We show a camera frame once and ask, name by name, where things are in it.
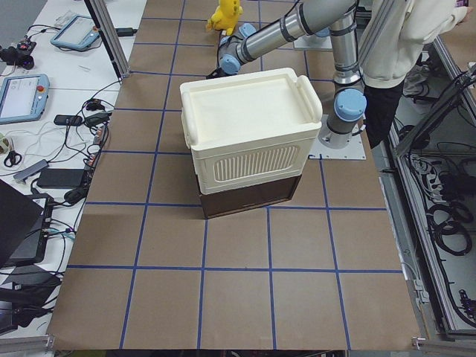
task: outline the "smartphone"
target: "smartphone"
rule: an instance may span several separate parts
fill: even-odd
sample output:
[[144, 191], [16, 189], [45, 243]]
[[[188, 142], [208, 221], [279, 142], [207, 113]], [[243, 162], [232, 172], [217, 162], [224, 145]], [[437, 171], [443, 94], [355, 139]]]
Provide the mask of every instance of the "smartphone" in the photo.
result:
[[57, 115], [53, 122], [56, 125], [79, 126], [83, 123], [83, 117], [79, 115]]

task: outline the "brown cardboard table surface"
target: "brown cardboard table surface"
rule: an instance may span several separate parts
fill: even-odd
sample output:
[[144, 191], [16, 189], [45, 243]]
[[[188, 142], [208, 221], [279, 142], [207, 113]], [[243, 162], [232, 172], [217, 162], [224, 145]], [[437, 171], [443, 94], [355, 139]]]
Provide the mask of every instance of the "brown cardboard table surface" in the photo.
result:
[[[243, 1], [265, 25], [291, 3]], [[216, 64], [216, 0], [149, 0], [49, 333], [81, 349], [406, 350], [419, 336], [378, 173], [309, 160], [289, 202], [203, 219], [179, 85]], [[290, 45], [328, 113], [330, 53]], [[231, 98], [227, 110], [239, 110]]]

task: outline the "brown box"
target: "brown box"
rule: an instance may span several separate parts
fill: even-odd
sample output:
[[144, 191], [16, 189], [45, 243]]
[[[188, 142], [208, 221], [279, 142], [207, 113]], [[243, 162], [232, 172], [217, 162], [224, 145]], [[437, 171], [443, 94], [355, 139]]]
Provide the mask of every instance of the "brown box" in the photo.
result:
[[301, 175], [283, 178], [264, 184], [256, 184], [209, 195], [204, 195], [200, 192], [200, 202], [202, 203], [205, 218], [224, 216], [288, 201], [294, 195], [300, 177]]

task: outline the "person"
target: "person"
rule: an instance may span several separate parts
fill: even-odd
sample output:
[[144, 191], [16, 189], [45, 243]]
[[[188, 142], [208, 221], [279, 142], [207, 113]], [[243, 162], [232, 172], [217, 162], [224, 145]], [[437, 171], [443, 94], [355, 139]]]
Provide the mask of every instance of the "person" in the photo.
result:
[[[384, 1], [373, 0], [372, 12], [376, 13]], [[457, 7], [456, 0], [396, 0], [394, 6], [392, 16], [361, 63], [370, 148], [388, 136], [403, 93], [405, 76], [417, 63], [423, 46], [467, 21], [473, 10], [473, 7]], [[373, 21], [375, 16], [362, 38], [366, 37]]]

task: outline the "white hoodie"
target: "white hoodie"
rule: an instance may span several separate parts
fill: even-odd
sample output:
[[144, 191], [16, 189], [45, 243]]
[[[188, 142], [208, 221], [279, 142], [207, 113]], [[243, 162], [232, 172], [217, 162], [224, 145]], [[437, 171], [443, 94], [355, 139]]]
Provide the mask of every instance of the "white hoodie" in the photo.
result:
[[[385, 0], [373, 0], [376, 13]], [[372, 51], [361, 63], [367, 85], [392, 88], [399, 85], [415, 66], [423, 45], [450, 31], [466, 16], [467, 7], [455, 7], [456, 0], [397, 0]], [[370, 20], [362, 38], [372, 25]]]

